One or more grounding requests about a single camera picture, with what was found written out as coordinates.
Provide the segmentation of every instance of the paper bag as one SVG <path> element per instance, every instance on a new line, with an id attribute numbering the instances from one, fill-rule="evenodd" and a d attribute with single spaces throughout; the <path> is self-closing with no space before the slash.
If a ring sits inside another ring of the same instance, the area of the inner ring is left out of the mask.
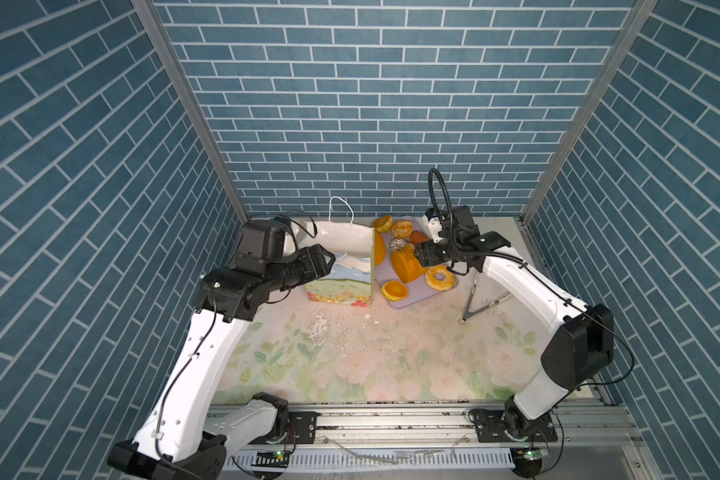
<path id="1" fill-rule="evenodd" d="M 370 306 L 374 284 L 374 230 L 370 226 L 355 224 L 355 211 L 348 224 L 331 222 L 332 202 L 328 202 L 328 221 L 315 222 L 317 235 L 298 243 L 299 247 L 320 244 L 336 255 L 331 273 L 305 285 L 307 296 L 313 302 L 337 303 L 352 306 Z"/>

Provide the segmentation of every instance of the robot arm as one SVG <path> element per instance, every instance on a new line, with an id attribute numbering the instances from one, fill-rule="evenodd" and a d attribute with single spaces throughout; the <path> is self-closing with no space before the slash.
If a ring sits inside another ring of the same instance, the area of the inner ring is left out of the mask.
<path id="1" fill-rule="evenodd" d="M 533 435 L 539 417 L 591 378 L 614 358 L 614 318 L 603 305 L 589 306 L 561 289 L 524 261 L 516 249 L 496 232 L 480 234 L 469 208 L 451 209 L 439 172 L 448 216 L 435 205 L 422 221 L 432 240 L 416 246 L 415 255 L 423 266 L 451 261 L 466 262 L 480 274 L 497 281 L 534 314 L 552 340 L 541 355 L 542 368 L 516 395 L 507 400 L 504 422 L 516 438 Z"/>
<path id="2" fill-rule="evenodd" d="M 112 448 L 107 463 L 155 480 L 212 479 L 226 456 L 251 440 L 282 437 L 288 402 L 265 393 L 220 420 L 220 434 L 202 426 L 227 359 L 269 293 L 321 278 L 335 261 L 320 245 L 296 250 L 289 220 L 246 222 L 235 265 L 202 279 L 190 330 L 149 417 L 134 438 Z"/>

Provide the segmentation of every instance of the metal frame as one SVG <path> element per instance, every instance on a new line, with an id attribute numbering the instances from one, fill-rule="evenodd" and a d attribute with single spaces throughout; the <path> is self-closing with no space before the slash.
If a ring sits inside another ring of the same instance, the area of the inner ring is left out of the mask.
<path id="1" fill-rule="evenodd" d="M 249 217 L 246 206 L 242 202 L 237 188 L 235 188 L 235 182 L 232 180 L 230 170 L 226 166 L 224 157 L 219 150 L 219 145 L 213 138 L 211 129 L 205 115 L 202 113 L 200 103 L 198 103 L 192 91 L 190 82 L 184 74 L 179 57 L 176 55 L 176 51 L 173 50 L 173 46 L 168 38 L 168 32 L 166 31 L 163 21 L 160 19 L 160 14 L 157 12 L 153 0 L 133 0 L 132 3 L 134 4 L 136 14 L 139 16 L 139 20 L 141 20 L 141 23 L 144 25 L 146 35 L 152 41 L 155 52 L 163 63 L 166 74 L 168 74 L 168 79 L 176 90 L 176 94 L 179 95 L 179 100 L 181 100 L 184 110 L 186 110 L 187 117 L 189 117 L 190 122 L 192 122 L 192 126 L 208 155 L 208 159 L 216 172 L 216 176 L 219 177 L 226 196 L 230 198 L 232 208 L 235 209 L 235 212 L 237 212 L 237 215 L 242 220 L 246 220 Z"/>
<path id="2" fill-rule="evenodd" d="M 206 427 L 242 406 L 211 406 Z M 485 448 L 521 447 L 529 443 L 480 443 L 466 417 L 472 408 L 503 410 L 502 402 L 426 402 L 385 404 L 290 404 L 290 412 L 317 412 L 315 443 L 300 449 L 325 448 L 331 441 L 346 448 Z M 624 406 L 605 406 L 596 398 L 566 400 L 555 410 L 565 437 L 550 445 L 637 447 L 643 442 Z"/>
<path id="3" fill-rule="evenodd" d="M 592 113 L 597 108 L 598 103 L 602 99 L 608 85 L 616 76 L 621 63 L 626 58 L 626 54 L 632 48 L 632 44 L 637 38 L 637 34 L 643 28 L 648 20 L 649 15 L 656 6 L 657 0 L 636 0 L 635 5 L 624 19 L 624 24 L 616 37 L 614 45 L 608 50 L 600 70 L 597 71 L 592 81 L 589 91 L 586 92 L 581 106 L 576 110 L 574 118 L 570 121 L 568 130 L 563 134 L 557 149 L 550 159 L 549 165 L 539 178 L 539 183 L 528 199 L 528 203 L 523 207 L 520 219 L 523 225 L 528 225 L 530 220 L 536 215 L 544 196 L 552 187 L 554 179 L 562 170 L 563 165 L 568 160 L 568 155 L 576 145 L 581 133 L 584 131 L 586 124 L 590 121 Z"/>

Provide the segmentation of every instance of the gray tray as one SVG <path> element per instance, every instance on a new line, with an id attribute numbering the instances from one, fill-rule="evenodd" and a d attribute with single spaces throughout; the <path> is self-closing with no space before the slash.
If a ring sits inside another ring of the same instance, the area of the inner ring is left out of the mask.
<path id="1" fill-rule="evenodd" d="M 417 218 L 414 218 L 410 215 L 405 215 L 394 218 L 393 222 L 396 222 L 398 220 L 410 220 L 411 222 L 413 222 L 414 230 L 421 230 L 422 232 L 424 232 L 424 229 L 422 228 L 422 225 Z M 389 260 L 390 256 L 392 255 L 392 249 L 389 248 L 389 241 L 394 238 L 394 235 L 392 235 L 392 232 L 387 232 L 386 234 L 382 234 L 382 238 L 384 239 L 384 244 L 387 247 L 387 255 L 384 257 L 384 261 L 381 262 L 381 264 L 376 265 L 375 275 L 379 287 L 383 286 L 390 280 L 400 280 L 398 278 L 398 275 L 394 272 L 394 269 L 392 268 L 392 262 Z M 456 283 L 453 285 L 453 288 L 456 288 L 456 285 L 458 285 L 458 279 L 456 279 Z M 389 303 L 390 307 L 400 310 L 401 308 L 405 308 L 406 306 L 413 305 L 414 303 L 421 302 L 422 300 L 426 300 L 427 298 L 448 291 L 435 290 L 434 288 L 430 287 L 429 285 L 427 285 L 427 281 L 424 279 L 424 275 L 421 275 L 419 278 L 417 278 L 411 283 L 405 283 L 405 286 L 408 288 L 408 297 L 404 298 L 403 300 L 398 300 L 397 302 L 392 302 L 387 299 L 387 303 Z"/>

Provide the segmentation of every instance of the floral tablecloth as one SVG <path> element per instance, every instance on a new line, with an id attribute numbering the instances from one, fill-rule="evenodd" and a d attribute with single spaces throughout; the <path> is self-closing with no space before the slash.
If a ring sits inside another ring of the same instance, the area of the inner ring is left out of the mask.
<path id="1" fill-rule="evenodd" d="M 512 296 L 459 325 L 473 278 L 402 310 L 378 286 L 370 307 L 310 302 L 297 288 L 261 307 L 213 403 L 246 403 L 260 391 L 289 402 L 506 399 L 540 368 L 550 335 Z M 484 276 L 479 285 L 472 310 L 508 293 Z"/>

